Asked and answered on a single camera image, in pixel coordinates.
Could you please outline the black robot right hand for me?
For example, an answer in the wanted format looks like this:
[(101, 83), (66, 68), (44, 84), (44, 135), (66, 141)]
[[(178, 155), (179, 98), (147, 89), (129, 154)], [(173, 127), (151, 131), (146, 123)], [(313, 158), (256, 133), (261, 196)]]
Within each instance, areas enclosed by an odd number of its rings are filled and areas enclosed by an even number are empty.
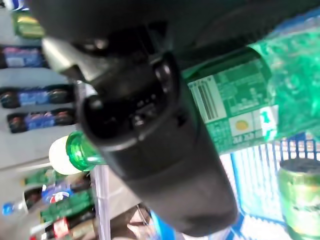
[(236, 200), (181, 70), (257, 42), (317, 0), (29, 0), (51, 69), (91, 85), (78, 120), (111, 170), (166, 223), (203, 237)]

